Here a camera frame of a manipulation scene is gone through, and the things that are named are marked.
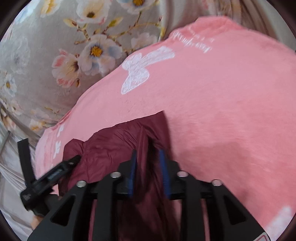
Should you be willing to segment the person's left hand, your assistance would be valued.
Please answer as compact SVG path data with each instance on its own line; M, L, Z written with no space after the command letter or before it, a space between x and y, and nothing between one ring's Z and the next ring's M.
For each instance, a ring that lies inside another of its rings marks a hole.
M31 227L32 230L34 230L40 223L41 221L44 219L43 216L39 216L39 215L34 215L32 222L31 222Z

